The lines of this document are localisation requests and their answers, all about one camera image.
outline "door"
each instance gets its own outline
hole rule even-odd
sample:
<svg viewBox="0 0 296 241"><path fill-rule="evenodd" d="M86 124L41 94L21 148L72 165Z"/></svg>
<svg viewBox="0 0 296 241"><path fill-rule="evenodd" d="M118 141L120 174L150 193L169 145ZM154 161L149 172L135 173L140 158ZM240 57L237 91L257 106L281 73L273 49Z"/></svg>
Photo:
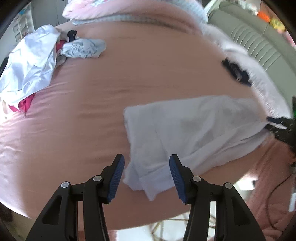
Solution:
<svg viewBox="0 0 296 241"><path fill-rule="evenodd" d="M32 0L31 3L35 29L46 24L57 26L67 22L62 16L67 0Z"/></svg>

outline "screw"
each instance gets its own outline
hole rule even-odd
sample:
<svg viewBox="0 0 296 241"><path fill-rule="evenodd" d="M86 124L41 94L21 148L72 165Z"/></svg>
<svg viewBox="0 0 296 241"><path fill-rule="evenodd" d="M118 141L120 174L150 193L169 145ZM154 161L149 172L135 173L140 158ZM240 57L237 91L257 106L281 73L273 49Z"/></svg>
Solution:
<svg viewBox="0 0 296 241"><path fill-rule="evenodd" d="M231 189L233 187L233 185L231 183L225 183L225 187L228 189Z"/></svg>
<svg viewBox="0 0 296 241"><path fill-rule="evenodd" d="M102 177L100 175L97 175L97 176L94 176L93 180L95 182L98 182L98 181L102 180Z"/></svg>
<svg viewBox="0 0 296 241"><path fill-rule="evenodd" d="M199 176L193 176L192 180L195 182L200 182L202 179Z"/></svg>
<svg viewBox="0 0 296 241"><path fill-rule="evenodd" d="M61 187L62 187L62 188L67 188L67 187L69 187L69 183L68 183L68 182L63 182L63 183L61 184Z"/></svg>

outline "white towel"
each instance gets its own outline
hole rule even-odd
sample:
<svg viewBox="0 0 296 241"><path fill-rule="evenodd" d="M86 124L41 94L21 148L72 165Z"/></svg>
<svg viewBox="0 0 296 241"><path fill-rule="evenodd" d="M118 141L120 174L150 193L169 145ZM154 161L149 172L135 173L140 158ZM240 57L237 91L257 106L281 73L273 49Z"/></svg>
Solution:
<svg viewBox="0 0 296 241"><path fill-rule="evenodd" d="M200 175L252 152L268 135L252 99L228 96L127 107L124 120L131 153L123 181L149 200L174 186L172 154Z"/></svg>

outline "orange object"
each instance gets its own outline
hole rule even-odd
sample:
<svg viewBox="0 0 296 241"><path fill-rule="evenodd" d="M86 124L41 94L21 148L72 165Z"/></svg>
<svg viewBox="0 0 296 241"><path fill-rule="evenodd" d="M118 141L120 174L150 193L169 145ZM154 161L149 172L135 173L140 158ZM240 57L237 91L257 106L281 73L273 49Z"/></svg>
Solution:
<svg viewBox="0 0 296 241"><path fill-rule="evenodd" d="M268 22L268 23L270 22L270 17L264 12L259 11L257 14L257 17L261 18L265 22Z"/></svg>

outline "pink bed sheet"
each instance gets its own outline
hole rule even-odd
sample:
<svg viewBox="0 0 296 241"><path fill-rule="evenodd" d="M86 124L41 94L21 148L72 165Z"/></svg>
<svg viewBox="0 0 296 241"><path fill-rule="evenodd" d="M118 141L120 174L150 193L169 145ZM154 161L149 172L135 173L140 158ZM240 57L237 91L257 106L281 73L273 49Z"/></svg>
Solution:
<svg viewBox="0 0 296 241"><path fill-rule="evenodd" d="M87 181L117 153L129 161L127 106L204 95L256 100L250 88L232 79L220 50L202 36L127 22L68 22L61 28L103 39L107 49L98 59L67 59L50 86L36 94L26 117L16 113L0 126L0 202L22 215L36 218L62 182ZM203 177L216 184L235 182L265 152L259 147ZM174 188L150 202L144 192L121 183L104 211L108 229L116 230L189 208Z"/></svg>

